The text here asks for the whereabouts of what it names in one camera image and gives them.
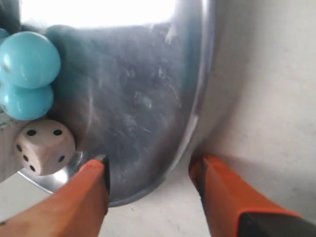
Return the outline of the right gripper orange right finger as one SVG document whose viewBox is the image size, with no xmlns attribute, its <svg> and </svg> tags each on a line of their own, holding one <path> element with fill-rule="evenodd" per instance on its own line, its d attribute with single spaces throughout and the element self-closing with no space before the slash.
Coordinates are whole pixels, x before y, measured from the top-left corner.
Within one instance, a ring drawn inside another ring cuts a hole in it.
<svg viewBox="0 0 316 237">
<path fill-rule="evenodd" d="M 300 216 L 255 190 L 218 156 L 206 154 L 193 157 L 189 164 L 189 176 L 201 197 L 213 237 L 238 236 L 239 221 L 245 213 Z"/>
</svg>

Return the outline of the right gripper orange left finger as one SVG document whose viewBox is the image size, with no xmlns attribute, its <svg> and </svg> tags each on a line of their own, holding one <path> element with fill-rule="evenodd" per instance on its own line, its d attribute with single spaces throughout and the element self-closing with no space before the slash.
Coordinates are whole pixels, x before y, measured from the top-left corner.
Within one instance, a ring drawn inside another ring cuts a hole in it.
<svg viewBox="0 0 316 237">
<path fill-rule="evenodd" d="M 2 237 L 96 237 L 109 208 L 110 166 L 98 156 L 55 193 L 2 221 Z"/>
</svg>

